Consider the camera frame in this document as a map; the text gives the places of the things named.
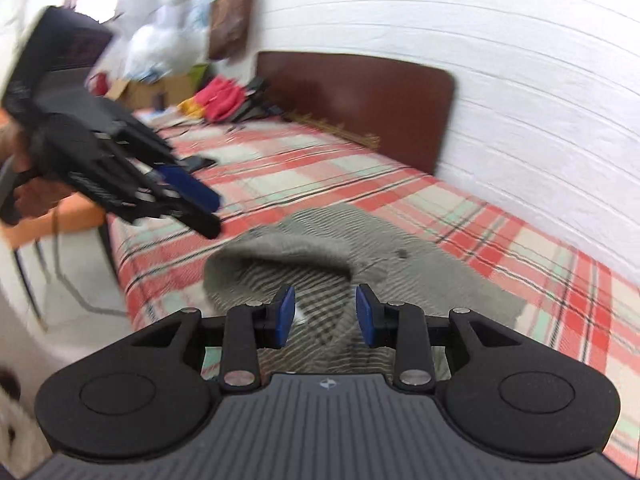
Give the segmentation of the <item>green striped checked shirt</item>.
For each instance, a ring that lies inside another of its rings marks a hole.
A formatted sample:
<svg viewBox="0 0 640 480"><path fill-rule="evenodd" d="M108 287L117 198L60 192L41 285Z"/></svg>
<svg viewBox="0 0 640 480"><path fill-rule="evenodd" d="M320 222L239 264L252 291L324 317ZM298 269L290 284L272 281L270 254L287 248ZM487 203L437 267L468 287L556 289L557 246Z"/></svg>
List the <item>green striped checked shirt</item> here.
<svg viewBox="0 0 640 480"><path fill-rule="evenodd" d="M294 287L285 348L259 353L266 375L389 373L393 350L362 340L355 304L361 284L379 300L415 304L428 315L469 308L509 328L526 306L428 240L346 204L302 210L245 232L207 259L203 280L219 315Z"/></svg>

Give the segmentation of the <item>black remote on bed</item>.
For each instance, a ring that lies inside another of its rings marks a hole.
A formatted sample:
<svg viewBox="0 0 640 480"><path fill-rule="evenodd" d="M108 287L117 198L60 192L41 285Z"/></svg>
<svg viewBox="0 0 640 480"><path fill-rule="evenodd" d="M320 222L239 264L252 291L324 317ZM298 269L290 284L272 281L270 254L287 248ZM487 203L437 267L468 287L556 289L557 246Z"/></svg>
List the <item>black remote on bed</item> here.
<svg viewBox="0 0 640 480"><path fill-rule="evenodd" d="M180 166L186 170L189 174L201 171L217 165L216 159L202 156L191 155L180 160Z"/></svg>

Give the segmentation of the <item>yellow cloth item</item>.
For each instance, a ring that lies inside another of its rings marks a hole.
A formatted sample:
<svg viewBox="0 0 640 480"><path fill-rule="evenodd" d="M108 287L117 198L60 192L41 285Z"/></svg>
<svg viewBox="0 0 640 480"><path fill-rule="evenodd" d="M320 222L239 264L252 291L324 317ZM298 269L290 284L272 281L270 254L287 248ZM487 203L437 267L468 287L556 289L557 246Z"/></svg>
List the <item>yellow cloth item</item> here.
<svg viewBox="0 0 640 480"><path fill-rule="evenodd" d="M206 107L195 98L182 101L178 105L178 110L184 117L189 119L201 120L206 117Z"/></svg>

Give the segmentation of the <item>cardboard box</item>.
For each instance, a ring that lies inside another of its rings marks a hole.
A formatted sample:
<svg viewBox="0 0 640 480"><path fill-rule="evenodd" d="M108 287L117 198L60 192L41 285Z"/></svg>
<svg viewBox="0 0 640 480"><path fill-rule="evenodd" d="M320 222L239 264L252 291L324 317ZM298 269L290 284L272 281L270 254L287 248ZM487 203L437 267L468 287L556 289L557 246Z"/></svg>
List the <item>cardboard box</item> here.
<svg viewBox="0 0 640 480"><path fill-rule="evenodd" d="M106 96L119 102L128 110L143 110L178 105L190 99L196 92L190 75L166 76L155 82L132 79L117 79L107 91Z"/></svg>

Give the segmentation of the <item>red cloth bundle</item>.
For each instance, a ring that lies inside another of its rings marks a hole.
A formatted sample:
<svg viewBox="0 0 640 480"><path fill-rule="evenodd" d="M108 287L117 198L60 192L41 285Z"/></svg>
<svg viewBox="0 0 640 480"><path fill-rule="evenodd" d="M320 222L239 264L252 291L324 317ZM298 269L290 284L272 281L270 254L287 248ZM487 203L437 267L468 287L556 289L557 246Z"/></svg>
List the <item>red cloth bundle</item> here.
<svg viewBox="0 0 640 480"><path fill-rule="evenodd" d="M224 76L216 76L193 97L198 116L206 122L225 122L244 101L244 88L234 79Z"/></svg>

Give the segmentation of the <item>black metal stand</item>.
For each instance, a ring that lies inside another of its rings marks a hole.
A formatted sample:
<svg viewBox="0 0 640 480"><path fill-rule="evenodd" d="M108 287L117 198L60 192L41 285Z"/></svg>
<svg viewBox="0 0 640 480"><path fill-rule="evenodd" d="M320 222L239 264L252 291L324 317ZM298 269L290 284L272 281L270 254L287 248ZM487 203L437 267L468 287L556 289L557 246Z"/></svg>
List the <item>black metal stand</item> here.
<svg viewBox="0 0 640 480"><path fill-rule="evenodd" d="M239 124L248 120L265 119L270 117L283 118L284 110L266 97L269 87L268 81L256 76L245 87L245 100L240 107L230 116L229 122Z"/></svg>

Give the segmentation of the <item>white plastic bag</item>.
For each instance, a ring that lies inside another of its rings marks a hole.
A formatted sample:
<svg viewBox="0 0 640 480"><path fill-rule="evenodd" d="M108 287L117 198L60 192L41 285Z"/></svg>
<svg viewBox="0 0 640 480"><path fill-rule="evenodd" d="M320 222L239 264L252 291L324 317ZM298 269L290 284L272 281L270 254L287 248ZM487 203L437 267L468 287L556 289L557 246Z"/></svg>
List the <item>white plastic bag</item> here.
<svg viewBox="0 0 640 480"><path fill-rule="evenodd" d="M204 44L201 28L143 25L129 41L124 75L142 80L189 73L201 61Z"/></svg>

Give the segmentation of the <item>red plaid bed sheet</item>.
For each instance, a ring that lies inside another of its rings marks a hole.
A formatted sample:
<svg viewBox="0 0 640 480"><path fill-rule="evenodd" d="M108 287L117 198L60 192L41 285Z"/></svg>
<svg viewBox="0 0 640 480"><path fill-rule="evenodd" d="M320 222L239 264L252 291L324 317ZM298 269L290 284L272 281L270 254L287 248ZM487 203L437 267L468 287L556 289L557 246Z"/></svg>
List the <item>red plaid bed sheet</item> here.
<svg viewBox="0 0 640 480"><path fill-rule="evenodd" d="M221 237L319 209L358 209L428 240L521 298L518 330L582 361L614 384L620 418L606 455L639 471L639 289L602 262L429 174L317 130L258 120L173 126L160 136L213 166L198 177L222 198Z"/></svg>

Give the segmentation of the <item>dark brown wooden board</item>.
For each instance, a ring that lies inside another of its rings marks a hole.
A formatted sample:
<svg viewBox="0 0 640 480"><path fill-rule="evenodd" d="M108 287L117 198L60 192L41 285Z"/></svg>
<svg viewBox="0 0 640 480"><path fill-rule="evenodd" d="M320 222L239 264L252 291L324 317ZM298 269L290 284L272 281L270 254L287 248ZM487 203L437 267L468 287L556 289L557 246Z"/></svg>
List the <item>dark brown wooden board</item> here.
<svg viewBox="0 0 640 480"><path fill-rule="evenodd" d="M256 75L285 116L434 174L457 84L440 68L345 53L262 51Z"/></svg>

